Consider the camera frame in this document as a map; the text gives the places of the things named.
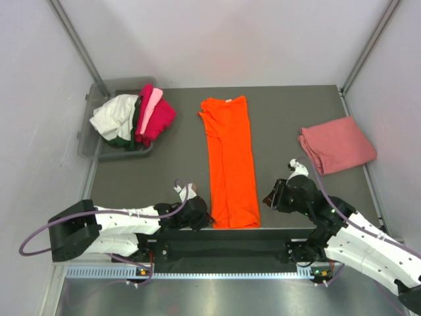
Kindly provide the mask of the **orange t shirt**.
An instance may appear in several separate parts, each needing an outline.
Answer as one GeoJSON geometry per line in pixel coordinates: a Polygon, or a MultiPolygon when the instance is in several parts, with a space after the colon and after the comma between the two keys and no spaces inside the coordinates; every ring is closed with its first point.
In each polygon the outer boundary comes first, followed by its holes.
{"type": "Polygon", "coordinates": [[[247,99],[209,98],[198,115],[207,138],[210,211],[217,229],[261,225],[247,99]]]}

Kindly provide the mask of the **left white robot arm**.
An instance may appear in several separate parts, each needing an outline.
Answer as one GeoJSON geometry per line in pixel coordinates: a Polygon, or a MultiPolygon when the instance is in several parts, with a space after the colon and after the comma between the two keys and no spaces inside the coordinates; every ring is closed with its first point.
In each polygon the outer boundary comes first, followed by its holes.
{"type": "Polygon", "coordinates": [[[148,237],[166,230],[201,230],[215,220],[203,198],[189,183],[175,185],[178,203],[158,203],[139,209],[109,209],[84,199],[49,219],[52,260],[110,253],[142,261],[149,253],[148,237]]]}

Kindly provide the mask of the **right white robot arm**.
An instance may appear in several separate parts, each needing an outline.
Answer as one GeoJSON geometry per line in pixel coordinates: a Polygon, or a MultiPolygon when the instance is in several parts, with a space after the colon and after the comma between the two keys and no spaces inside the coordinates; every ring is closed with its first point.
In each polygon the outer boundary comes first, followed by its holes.
{"type": "Polygon", "coordinates": [[[346,201],[329,196],[300,159],[288,163],[263,202],[281,213],[300,213],[315,225],[301,254],[310,262],[336,261],[370,277],[420,313],[420,254],[375,227],[346,201]]]}

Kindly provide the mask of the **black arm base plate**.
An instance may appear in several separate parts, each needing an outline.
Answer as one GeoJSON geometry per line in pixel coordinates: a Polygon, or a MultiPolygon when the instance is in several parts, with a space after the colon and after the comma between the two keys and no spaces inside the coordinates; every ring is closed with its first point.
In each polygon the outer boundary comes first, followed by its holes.
{"type": "Polygon", "coordinates": [[[136,263],[155,272],[278,273],[298,263],[326,262],[309,228],[167,230],[148,237],[149,252],[136,263]]]}

